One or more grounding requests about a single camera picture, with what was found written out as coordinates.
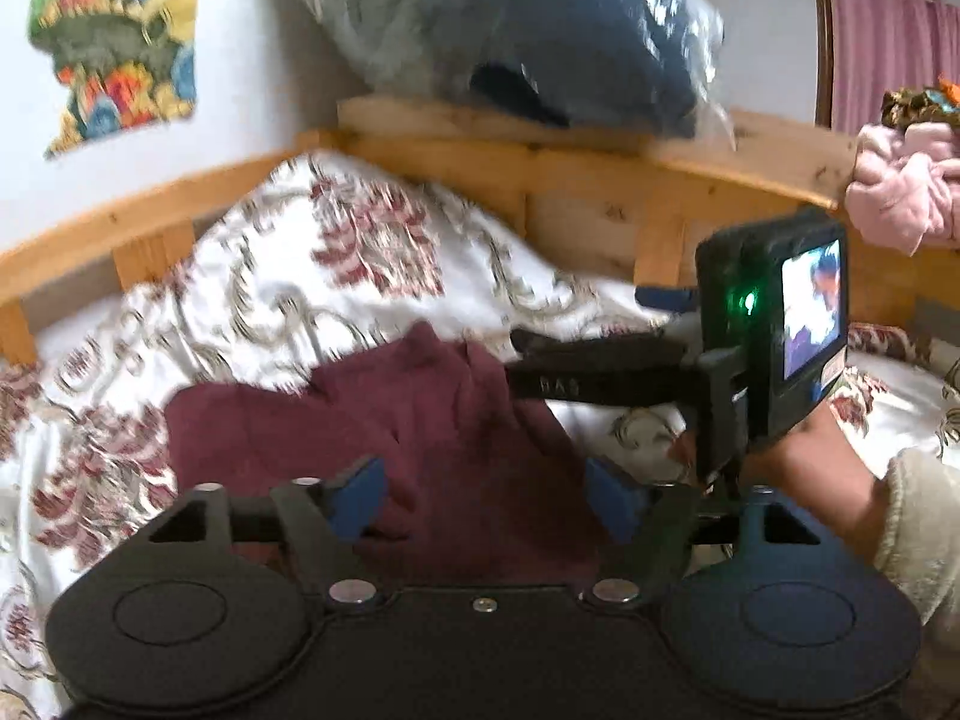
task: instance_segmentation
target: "plastic bag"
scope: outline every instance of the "plastic bag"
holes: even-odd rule
[[[379,92],[692,137],[723,20],[706,0],[304,0]]]

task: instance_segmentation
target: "silver bolt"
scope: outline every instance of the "silver bolt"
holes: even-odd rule
[[[497,603],[493,598],[477,598],[473,601],[473,610],[483,614],[496,611]]]
[[[366,604],[376,595],[376,587],[363,579],[342,579],[330,586],[329,593],[338,604]]]
[[[629,579],[601,579],[593,594],[607,604],[627,604],[640,595],[640,588]]]

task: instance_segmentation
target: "pink curtain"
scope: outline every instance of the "pink curtain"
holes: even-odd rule
[[[830,0],[833,129],[880,121],[883,93],[960,83],[960,8],[942,0]]]

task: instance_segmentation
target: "maroon garment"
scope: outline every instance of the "maroon garment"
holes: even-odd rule
[[[303,395],[201,384],[166,408],[182,490],[263,495],[383,458],[389,494],[357,553],[408,581],[577,581],[606,536],[584,462],[542,401],[510,398],[478,343],[405,338],[313,371]]]

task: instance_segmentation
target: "beige sleeve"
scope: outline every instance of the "beige sleeve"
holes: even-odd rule
[[[960,471],[916,450],[890,464],[890,509],[875,565],[925,625],[917,676],[960,695]]]

